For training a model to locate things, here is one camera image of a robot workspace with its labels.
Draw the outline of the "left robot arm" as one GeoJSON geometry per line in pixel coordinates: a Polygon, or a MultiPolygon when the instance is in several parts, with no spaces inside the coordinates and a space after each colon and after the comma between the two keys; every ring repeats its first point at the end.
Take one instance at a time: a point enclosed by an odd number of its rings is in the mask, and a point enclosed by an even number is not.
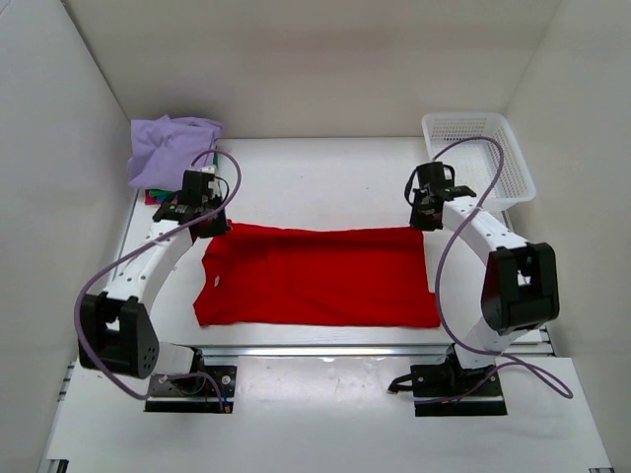
{"type": "Polygon", "coordinates": [[[200,351],[161,342],[150,311],[175,265],[201,238],[229,230],[214,165],[184,172],[182,189],[166,199],[145,234],[147,250],[117,265],[117,276],[97,295],[82,297],[80,327],[101,365],[139,379],[171,376],[185,392],[205,383],[200,351]]]}

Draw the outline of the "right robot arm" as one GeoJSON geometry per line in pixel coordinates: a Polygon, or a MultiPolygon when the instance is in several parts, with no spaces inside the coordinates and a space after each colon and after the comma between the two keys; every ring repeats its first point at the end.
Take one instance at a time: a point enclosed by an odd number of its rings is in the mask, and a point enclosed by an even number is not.
{"type": "Polygon", "coordinates": [[[482,198],[455,184],[455,170],[442,162],[418,166],[405,185],[411,198],[410,226],[452,232],[435,277],[438,315],[453,340],[443,386],[464,394],[519,337],[557,318],[560,312],[556,255],[551,245],[532,243],[483,209],[482,198]],[[448,325],[442,307],[442,276],[449,251],[461,240],[485,265],[480,316],[463,338],[448,325]]]}

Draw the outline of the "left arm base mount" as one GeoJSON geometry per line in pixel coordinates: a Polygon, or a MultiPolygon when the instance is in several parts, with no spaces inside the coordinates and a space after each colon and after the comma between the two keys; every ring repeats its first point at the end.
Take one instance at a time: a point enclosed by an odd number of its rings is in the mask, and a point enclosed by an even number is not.
{"type": "Polygon", "coordinates": [[[174,380],[153,376],[149,382],[150,397],[145,401],[146,413],[221,414],[234,412],[238,380],[236,358],[213,358],[197,349],[192,362],[193,372],[204,376],[174,380]]]}

